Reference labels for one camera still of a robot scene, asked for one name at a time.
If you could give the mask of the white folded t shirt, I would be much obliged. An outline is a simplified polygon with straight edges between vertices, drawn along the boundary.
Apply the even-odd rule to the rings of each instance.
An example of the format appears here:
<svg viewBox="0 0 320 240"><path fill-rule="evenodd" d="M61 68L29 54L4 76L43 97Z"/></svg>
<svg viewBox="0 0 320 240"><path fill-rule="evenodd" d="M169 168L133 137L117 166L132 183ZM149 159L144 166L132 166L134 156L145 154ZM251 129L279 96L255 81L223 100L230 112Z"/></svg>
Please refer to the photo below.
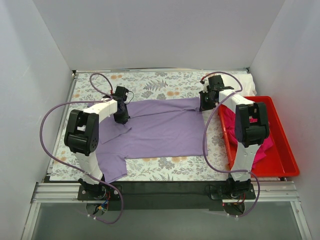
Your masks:
<svg viewBox="0 0 320 240"><path fill-rule="evenodd" d="M223 83L227 87L234 88L235 91L241 89L239 83L230 75L218 73L221 75ZM253 97L257 95L256 86L253 80L253 76L250 73L242 74L232 74L235 78L239 80L242 85L242 91L239 93L243 97Z"/></svg>

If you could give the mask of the aluminium frame rail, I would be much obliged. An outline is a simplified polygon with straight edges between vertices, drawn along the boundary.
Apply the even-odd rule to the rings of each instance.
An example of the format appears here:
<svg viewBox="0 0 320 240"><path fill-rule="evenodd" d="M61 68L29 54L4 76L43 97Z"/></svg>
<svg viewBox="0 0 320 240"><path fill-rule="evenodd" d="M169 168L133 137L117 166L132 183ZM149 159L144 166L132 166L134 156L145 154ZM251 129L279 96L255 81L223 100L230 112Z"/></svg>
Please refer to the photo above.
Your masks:
<svg viewBox="0 0 320 240"><path fill-rule="evenodd" d="M78 201L78 183L39 183L24 240L310 240L298 191L292 181L261 181L258 201L247 199L239 218L229 199L209 197L210 182L123 182L125 210L117 202L95 220L93 201Z"/></svg>

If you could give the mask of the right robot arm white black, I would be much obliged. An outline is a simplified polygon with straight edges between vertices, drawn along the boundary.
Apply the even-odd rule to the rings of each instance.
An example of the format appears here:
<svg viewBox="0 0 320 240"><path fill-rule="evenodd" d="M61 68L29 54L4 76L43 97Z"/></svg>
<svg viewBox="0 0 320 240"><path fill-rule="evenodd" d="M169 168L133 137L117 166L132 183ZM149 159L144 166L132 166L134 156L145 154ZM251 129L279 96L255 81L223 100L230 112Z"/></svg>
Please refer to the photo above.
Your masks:
<svg viewBox="0 0 320 240"><path fill-rule="evenodd" d="M234 164L229 171L225 183L216 191L220 196L227 195L232 199L245 196L253 190L251 183L252 167L256 154L270 135L266 104L246 99L232 86L223 82L223 71L205 75L200 80L203 90L200 91L200 111L215 112L225 106L235 114L234 133L237 150Z"/></svg>

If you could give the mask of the magenta t shirt in bin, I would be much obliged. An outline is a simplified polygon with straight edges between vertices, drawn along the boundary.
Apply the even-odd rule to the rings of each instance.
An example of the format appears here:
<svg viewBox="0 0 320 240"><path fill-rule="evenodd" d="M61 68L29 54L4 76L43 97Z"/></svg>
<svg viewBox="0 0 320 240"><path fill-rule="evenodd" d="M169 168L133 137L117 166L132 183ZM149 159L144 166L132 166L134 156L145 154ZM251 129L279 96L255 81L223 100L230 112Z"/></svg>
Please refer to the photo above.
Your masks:
<svg viewBox="0 0 320 240"><path fill-rule="evenodd" d="M236 115L235 113L230 110L229 108L225 108L221 111L222 117L224 119L224 126L226 129L226 134L228 137L228 142L230 146L237 148L238 141L235 135L235 122L236 122ZM264 159L266 155L266 151L270 149L274 145L272 138L269 136L267 139L264 140L263 144L259 147L254 161L252 165L252 169L256 168L256 165L259 161Z"/></svg>

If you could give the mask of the red plastic bin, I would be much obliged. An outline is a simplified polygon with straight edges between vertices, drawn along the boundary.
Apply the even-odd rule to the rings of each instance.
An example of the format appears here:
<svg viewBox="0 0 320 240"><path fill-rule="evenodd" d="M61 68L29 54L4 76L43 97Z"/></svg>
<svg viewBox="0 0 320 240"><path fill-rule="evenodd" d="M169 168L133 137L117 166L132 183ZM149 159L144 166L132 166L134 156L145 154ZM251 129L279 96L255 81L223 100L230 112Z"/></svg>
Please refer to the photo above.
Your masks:
<svg viewBox="0 0 320 240"><path fill-rule="evenodd" d="M260 178L298 176L300 174L300 170L272 99L269 96L248 96L247 99L253 102L265 103L269 122L269 138L273 142L273 145L265 151L265 157L254 164L252 172ZM218 115L223 132L228 165L233 167L236 158L237 146L235 141L232 141L232 138L227 131L227 127L229 126L227 124L225 114L227 110L228 108L226 106L220 106L218 109Z"/></svg>

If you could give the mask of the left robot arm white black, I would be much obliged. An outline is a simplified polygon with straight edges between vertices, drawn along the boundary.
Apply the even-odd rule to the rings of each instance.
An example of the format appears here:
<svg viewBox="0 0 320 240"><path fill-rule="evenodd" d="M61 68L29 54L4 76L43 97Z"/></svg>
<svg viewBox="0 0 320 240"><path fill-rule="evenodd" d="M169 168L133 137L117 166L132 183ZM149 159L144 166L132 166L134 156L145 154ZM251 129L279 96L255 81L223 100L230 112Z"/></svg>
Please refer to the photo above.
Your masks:
<svg viewBox="0 0 320 240"><path fill-rule="evenodd" d="M126 100L130 91L117 86L111 101L93 104L83 110L72 110L69 114L64 135L64 144L79 161L80 168L93 177L104 180L99 168L96 149L103 143L102 124L109 133L106 140L112 140L129 131L125 124L130 119Z"/></svg>

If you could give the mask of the purple t shirt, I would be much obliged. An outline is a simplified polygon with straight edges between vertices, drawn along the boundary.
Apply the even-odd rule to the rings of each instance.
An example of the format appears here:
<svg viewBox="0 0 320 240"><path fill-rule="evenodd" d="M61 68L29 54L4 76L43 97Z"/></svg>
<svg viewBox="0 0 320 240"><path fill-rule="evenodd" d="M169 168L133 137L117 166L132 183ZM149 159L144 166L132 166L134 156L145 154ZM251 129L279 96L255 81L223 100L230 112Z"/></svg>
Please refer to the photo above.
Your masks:
<svg viewBox="0 0 320 240"><path fill-rule="evenodd" d="M105 182L127 175L127 159L208 154L199 97L135 101L128 105L128 113L125 124L113 117L99 124L95 153Z"/></svg>

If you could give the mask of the floral table mat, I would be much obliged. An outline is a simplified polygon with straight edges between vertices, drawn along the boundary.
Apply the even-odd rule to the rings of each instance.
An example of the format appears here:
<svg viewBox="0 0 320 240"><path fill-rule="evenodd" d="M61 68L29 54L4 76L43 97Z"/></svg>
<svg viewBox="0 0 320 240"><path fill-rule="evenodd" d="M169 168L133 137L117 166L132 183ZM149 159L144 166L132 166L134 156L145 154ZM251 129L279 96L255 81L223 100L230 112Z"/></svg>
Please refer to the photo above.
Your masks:
<svg viewBox="0 0 320 240"><path fill-rule="evenodd" d="M155 71L102 73L115 86L124 86L134 92L132 101L168 100L192 98L199 96L202 85L198 82L207 73L203 71ZM71 90L71 101L89 101L100 99L100 94L89 83L89 73L80 73ZM107 92L109 84L102 76L94 76L93 84L101 91ZM78 160L63 146L64 133L60 134L55 152L56 158L79 167ZM210 121L207 130L208 153L210 164L219 170L228 170L228 159L217 113ZM126 160L127 176L123 181L223 181L227 174L212 170L203 156L155 157ZM77 181L82 173L57 161L48 169L50 181Z"/></svg>

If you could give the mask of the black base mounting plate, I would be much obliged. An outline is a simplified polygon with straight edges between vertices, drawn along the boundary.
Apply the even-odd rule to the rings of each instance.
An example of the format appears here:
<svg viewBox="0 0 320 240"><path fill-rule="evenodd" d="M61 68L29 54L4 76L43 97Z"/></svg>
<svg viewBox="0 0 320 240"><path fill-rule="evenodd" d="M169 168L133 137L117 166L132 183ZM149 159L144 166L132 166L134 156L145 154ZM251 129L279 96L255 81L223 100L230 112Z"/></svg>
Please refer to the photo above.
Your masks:
<svg viewBox="0 0 320 240"><path fill-rule="evenodd" d="M110 211L119 210L179 210L209 209L222 211L224 202L242 204L255 200L253 189L242 197L232 198L217 194L225 181L116 181L112 187L99 184L91 187L81 184L77 200L93 202L109 201Z"/></svg>

